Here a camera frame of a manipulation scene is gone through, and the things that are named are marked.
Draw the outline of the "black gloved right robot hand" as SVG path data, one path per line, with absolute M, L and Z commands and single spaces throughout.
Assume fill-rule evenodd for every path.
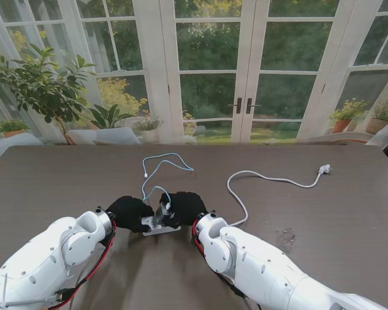
M 172 218 L 164 218 L 163 224 L 174 229 L 181 225 L 192 226 L 200 214 L 207 214 L 206 206 L 201 197 L 194 192 L 177 192 L 162 194 L 160 203 L 170 202 L 169 211 Z

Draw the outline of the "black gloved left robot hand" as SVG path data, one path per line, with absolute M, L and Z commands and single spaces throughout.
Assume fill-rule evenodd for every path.
M 132 196 L 122 196 L 112 203 L 106 212 L 113 215 L 116 226 L 134 233 L 148 233 L 151 228 L 142 224 L 142 218 L 154 215 L 151 206 Z

